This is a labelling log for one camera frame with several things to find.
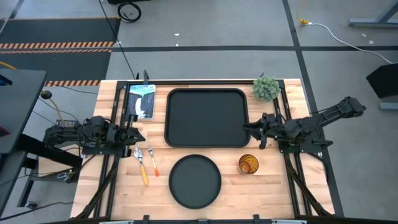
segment black table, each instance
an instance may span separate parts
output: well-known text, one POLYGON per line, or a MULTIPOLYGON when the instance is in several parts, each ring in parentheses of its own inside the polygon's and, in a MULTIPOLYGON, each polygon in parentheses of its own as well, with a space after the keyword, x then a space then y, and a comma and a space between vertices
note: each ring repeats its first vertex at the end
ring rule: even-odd
MULTIPOLYGON (((1 216, 21 168, 34 170, 37 167, 37 160, 27 158, 29 152, 72 167, 80 167, 82 159, 60 149, 48 150, 44 143, 22 133, 40 96, 46 72, 0 69, 0 74, 13 82, 11 86, 0 86, 0 126, 10 132, 0 137, 1 216)), ((20 207, 24 206, 32 185, 29 177, 20 207)))

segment black round plate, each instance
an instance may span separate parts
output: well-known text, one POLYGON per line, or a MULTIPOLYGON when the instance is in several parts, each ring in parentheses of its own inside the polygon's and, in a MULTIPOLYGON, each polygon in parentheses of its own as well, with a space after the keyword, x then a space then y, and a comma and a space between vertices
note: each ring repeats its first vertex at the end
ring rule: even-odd
POLYGON ((192 209, 204 208, 217 198, 221 189, 221 174, 211 159, 189 155, 173 166, 169 187, 180 205, 192 209))

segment warning tape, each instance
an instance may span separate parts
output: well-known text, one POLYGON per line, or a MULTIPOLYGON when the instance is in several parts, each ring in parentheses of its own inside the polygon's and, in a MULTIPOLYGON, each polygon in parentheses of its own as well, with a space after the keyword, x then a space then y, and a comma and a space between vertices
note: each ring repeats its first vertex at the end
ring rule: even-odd
POLYGON ((59 49, 79 47, 112 47, 113 41, 57 42, 57 43, 16 43, 0 44, 0 49, 59 49))
MULTIPOLYGON (((72 17, 72 18, 15 18, 10 21, 21 21, 21 20, 67 20, 67 19, 106 19, 106 17, 72 17)), ((111 16, 108 19, 120 19, 119 16, 111 16)))
POLYGON ((62 81, 47 81, 44 86, 98 86, 101 80, 62 80, 62 81))
POLYGON ((81 49, 81 50, 8 50, 0 54, 54 54, 54 53, 82 53, 82 52, 112 52, 110 49, 81 49))

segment grey concrete floor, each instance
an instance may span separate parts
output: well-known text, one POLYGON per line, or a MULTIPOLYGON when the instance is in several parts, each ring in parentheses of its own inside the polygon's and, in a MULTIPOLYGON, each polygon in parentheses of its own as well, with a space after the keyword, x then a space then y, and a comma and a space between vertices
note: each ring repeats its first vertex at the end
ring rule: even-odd
MULTIPOLYGON (((0 18, 8 17, 16 2, 0 0, 0 18)), ((354 45, 398 45, 398 29, 347 26, 350 17, 374 17, 390 2, 307 0, 300 17, 329 26, 335 35, 354 45)), ((108 15, 115 16, 116 6, 103 3, 108 15)), ((135 24, 122 23, 119 31, 125 47, 293 46, 280 0, 151 0, 137 4, 142 9, 141 20, 135 24)), ((289 0, 289 4, 295 18, 300 1, 289 0)), ((17 18, 95 16, 103 14, 98 2, 92 0, 25 0, 16 15, 17 18)), ((301 45, 341 45, 321 27, 299 27, 297 21, 295 25, 301 45)), ((398 52, 379 53, 398 62, 398 52)), ((255 78, 262 72, 276 78, 302 77, 293 51, 128 52, 126 56, 135 72, 146 69, 151 78, 255 78)), ((346 217, 398 220, 398 113, 380 111, 378 98, 365 80, 386 63, 363 52, 304 52, 303 56, 318 109, 334 105, 344 96, 357 97, 368 108, 361 118, 339 121, 325 128, 326 138, 335 142, 329 150, 346 217)), ((112 53, 107 79, 130 78, 121 53, 112 53)), ((98 87, 76 89, 98 91, 98 87)), ((92 115, 95 95, 58 87, 50 90, 62 110, 80 120, 92 115)), ((34 110, 52 121, 57 118, 54 110, 41 102, 34 110)), ((33 114, 24 132, 42 139, 49 126, 50 123, 33 114)), ((24 179, 17 181, 4 216, 25 211, 15 207, 23 185, 24 179)), ((38 183, 29 200, 40 205, 71 202, 75 187, 76 184, 38 183)), ((66 220, 71 207, 57 205, 4 223, 66 220)))

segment wooden table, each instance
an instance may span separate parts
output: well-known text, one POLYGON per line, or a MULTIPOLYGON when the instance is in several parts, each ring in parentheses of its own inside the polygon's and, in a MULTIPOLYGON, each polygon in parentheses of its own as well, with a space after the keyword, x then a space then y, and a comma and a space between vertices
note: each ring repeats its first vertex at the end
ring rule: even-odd
MULTIPOLYGON (((290 104, 292 119, 308 116, 302 84, 299 79, 286 79, 285 87, 290 104)), ((211 148, 184 149, 172 148, 164 139, 164 122, 168 93, 174 88, 239 88, 248 100, 249 121, 257 121, 263 112, 274 113, 274 105, 258 101, 252 94, 252 85, 158 85, 156 88, 154 119, 138 121, 134 126, 146 137, 146 142, 136 146, 144 151, 144 165, 149 178, 145 187, 134 157, 120 160, 114 193, 113 220, 142 220, 150 215, 151 220, 189 220, 189 219, 252 219, 254 214, 261 218, 293 218, 292 202, 287 182, 283 155, 277 142, 268 139, 265 150, 259 150, 259 142, 251 138, 249 144, 241 149, 211 148), (147 152, 152 146, 159 168, 160 177, 154 175, 154 168, 147 152), (169 190, 169 173, 173 165, 183 156, 202 154, 213 160, 222 176, 222 187, 217 199, 209 206, 191 210, 178 204, 169 190), (238 160, 243 154, 252 154, 259 160, 259 170, 254 175, 238 174, 238 160)), ((116 91, 116 81, 102 81, 94 115, 110 118, 116 91)), ((301 155, 307 186, 324 206, 333 213, 328 185, 321 162, 301 155)), ((96 156, 80 173, 71 217, 78 215, 90 201, 98 188, 103 156, 96 156)), ((302 194, 298 187, 297 195, 301 214, 304 214, 302 194)), ((104 215, 105 192, 101 205, 104 215)))

